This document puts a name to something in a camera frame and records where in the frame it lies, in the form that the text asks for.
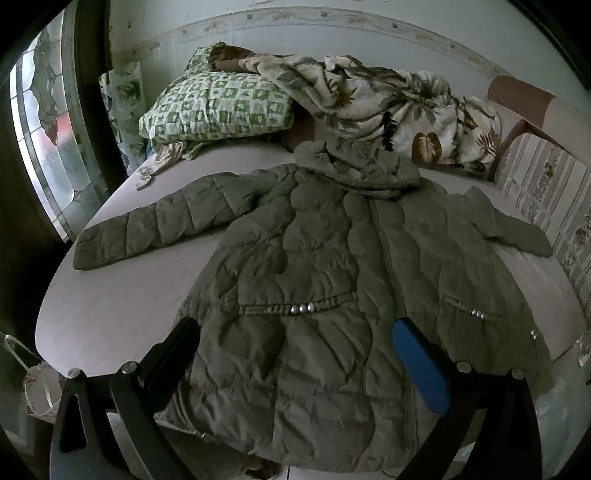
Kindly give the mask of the olive green puffer jacket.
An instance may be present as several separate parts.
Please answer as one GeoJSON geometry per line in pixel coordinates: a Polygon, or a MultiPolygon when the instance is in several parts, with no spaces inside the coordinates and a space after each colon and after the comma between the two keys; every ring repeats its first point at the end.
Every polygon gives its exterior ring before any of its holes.
{"type": "Polygon", "coordinates": [[[178,311],[201,335],[157,415],[170,428],[304,468],[401,468],[423,417],[392,344],[400,316],[455,361],[520,369],[534,396],[552,386],[548,347],[495,249],[551,246],[479,188],[451,194],[369,145],[304,142],[290,164],[207,175],[86,229],[73,266],[215,227],[224,236],[178,311]]]}

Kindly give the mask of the striped floral cushion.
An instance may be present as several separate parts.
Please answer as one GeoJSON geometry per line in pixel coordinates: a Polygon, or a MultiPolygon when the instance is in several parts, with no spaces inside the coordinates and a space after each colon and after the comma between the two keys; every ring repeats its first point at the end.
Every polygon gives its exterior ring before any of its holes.
{"type": "Polygon", "coordinates": [[[554,143],[519,135],[498,166],[495,183],[518,211],[543,230],[590,315],[590,168],[554,143]]]}

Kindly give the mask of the small beige cloth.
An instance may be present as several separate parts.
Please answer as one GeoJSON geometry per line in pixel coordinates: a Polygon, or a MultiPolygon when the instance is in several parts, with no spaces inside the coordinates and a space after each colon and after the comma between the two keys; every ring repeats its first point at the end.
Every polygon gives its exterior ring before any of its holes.
{"type": "Polygon", "coordinates": [[[175,165],[181,158],[186,143],[183,141],[163,145],[137,169],[138,179],[135,181],[135,189],[143,190],[162,171],[175,165]]]}

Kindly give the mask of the leaf print blanket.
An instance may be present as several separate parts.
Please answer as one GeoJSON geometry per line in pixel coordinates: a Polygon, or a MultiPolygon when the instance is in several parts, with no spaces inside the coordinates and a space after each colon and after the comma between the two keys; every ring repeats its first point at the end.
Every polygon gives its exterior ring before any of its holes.
{"type": "Polygon", "coordinates": [[[274,55],[218,43],[212,71],[259,74],[287,93],[325,132],[373,143],[419,164],[484,179],[502,121],[487,101],[458,98],[432,72],[367,67],[353,56],[274,55]]]}

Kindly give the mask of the green checkered pillow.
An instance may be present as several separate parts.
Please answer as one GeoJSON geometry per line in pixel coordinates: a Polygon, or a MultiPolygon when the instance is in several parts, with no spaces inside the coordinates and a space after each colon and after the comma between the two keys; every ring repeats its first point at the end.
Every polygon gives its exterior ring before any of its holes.
{"type": "Polygon", "coordinates": [[[154,144],[211,142],[290,129],[291,98],[256,73],[212,71],[211,54],[249,54],[217,42],[197,48],[183,73],[138,120],[139,135],[154,144]]]}

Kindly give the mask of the brown beige headboard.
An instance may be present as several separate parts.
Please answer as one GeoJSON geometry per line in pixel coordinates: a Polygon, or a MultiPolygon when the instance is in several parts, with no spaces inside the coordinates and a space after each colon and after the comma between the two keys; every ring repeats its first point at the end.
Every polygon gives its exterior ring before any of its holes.
{"type": "Polygon", "coordinates": [[[490,84],[488,99],[520,116],[575,158],[590,164],[590,116],[550,92],[510,76],[490,84]]]}

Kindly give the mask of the stained glass window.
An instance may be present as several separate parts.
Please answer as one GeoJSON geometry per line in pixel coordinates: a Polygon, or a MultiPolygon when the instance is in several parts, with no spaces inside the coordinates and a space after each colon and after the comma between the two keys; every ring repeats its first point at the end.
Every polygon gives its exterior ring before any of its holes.
{"type": "Polygon", "coordinates": [[[77,3],[31,41],[10,72],[13,125],[45,217],[74,241],[108,197],[84,124],[74,59],[77,3]]]}

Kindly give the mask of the floral fabric by window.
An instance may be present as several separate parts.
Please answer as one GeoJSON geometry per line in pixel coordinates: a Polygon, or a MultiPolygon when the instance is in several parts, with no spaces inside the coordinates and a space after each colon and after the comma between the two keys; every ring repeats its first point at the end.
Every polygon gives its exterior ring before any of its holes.
{"type": "Polygon", "coordinates": [[[138,127],[146,112],[140,63],[130,62],[102,74],[99,86],[125,172],[130,176],[146,159],[147,140],[138,127]]]}

